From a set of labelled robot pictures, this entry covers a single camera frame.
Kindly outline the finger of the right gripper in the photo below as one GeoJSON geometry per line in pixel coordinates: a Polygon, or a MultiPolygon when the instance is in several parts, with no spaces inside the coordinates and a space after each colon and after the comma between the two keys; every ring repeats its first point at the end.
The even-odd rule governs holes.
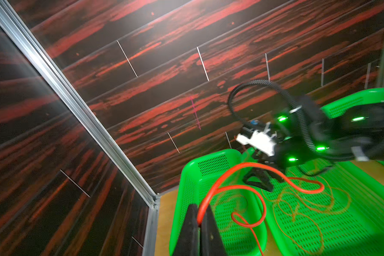
{"type": "Polygon", "coordinates": [[[267,192],[274,190],[267,170],[251,169],[242,180],[246,185],[260,188],[267,192]]]}

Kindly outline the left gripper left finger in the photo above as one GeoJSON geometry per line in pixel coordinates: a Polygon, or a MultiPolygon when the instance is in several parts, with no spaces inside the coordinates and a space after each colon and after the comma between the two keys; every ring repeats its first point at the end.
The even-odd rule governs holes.
{"type": "Polygon", "coordinates": [[[181,231],[173,251],[173,256],[199,256],[198,206],[190,204],[187,208],[181,231]]]}

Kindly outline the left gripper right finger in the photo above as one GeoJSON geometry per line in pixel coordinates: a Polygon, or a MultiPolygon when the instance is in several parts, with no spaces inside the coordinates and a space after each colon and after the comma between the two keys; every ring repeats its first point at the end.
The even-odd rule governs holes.
{"type": "Polygon", "coordinates": [[[201,256],[227,256],[221,235],[209,205],[201,223],[200,237],[201,256]]]}

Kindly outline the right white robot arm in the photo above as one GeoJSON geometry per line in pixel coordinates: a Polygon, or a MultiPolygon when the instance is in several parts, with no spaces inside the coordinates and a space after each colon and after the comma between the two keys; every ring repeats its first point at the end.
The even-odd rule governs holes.
{"type": "Polygon", "coordinates": [[[255,166],[243,177],[246,185],[272,192],[271,179],[284,182],[289,167],[324,159],[337,162],[384,161],[384,88],[367,89],[320,107],[310,96],[294,97],[268,80],[254,80],[234,88],[228,96],[231,115],[242,123],[236,140],[253,148],[255,166]],[[235,112],[235,96],[249,87],[265,87],[279,94],[286,107],[272,122],[247,121],[235,112]]]}

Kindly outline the left green basket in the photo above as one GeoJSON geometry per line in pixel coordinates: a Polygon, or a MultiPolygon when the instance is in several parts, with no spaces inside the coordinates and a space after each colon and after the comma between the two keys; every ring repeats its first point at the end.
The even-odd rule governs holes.
{"type": "MultiPolygon", "coordinates": [[[[190,204],[200,205],[213,184],[230,168],[252,161],[252,151],[240,153],[234,149],[224,149],[196,158],[185,165],[181,172],[178,198],[172,224],[169,252],[173,253],[181,227],[190,204]]],[[[210,206],[230,256],[259,256],[266,248],[266,225],[248,229],[233,222],[231,213],[239,213],[252,224],[263,213],[258,196],[253,192],[236,189],[214,195],[210,206]]]]}

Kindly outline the green basket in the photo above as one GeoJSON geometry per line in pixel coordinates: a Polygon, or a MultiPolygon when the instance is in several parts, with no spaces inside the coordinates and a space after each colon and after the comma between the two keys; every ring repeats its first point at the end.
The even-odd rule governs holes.
{"type": "Polygon", "coordinates": [[[332,122],[336,153],[384,165],[384,88],[367,89],[322,107],[332,122]]]}
{"type": "Polygon", "coordinates": [[[303,192],[272,181],[266,223],[284,256],[384,256],[384,185],[353,162],[287,169],[303,192]]]}
{"type": "MultiPolygon", "coordinates": [[[[230,168],[252,161],[252,151],[240,153],[234,149],[224,149],[196,158],[185,165],[181,172],[178,198],[172,224],[169,252],[173,253],[181,227],[190,204],[200,205],[213,184],[230,168]]],[[[266,225],[248,229],[233,222],[231,213],[239,213],[252,224],[263,213],[258,196],[253,192],[236,189],[214,195],[210,206],[230,256],[259,256],[266,248],[266,225]]]]}

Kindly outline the middle green basket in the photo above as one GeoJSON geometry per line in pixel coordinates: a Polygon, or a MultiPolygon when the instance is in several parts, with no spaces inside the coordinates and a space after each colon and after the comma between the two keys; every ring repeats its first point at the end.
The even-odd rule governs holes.
{"type": "Polygon", "coordinates": [[[266,223],[284,256],[384,256],[384,185],[353,162],[287,169],[303,192],[272,181],[266,223]]]}

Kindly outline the right green basket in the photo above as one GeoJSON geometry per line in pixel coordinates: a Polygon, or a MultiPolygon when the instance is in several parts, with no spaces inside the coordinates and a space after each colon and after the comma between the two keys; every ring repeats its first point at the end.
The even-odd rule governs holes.
{"type": "Polygon", "coordinates": [[[384,88],[367,89],[322,107],[332,122],[336,153],[384,165],[384,88]]]}

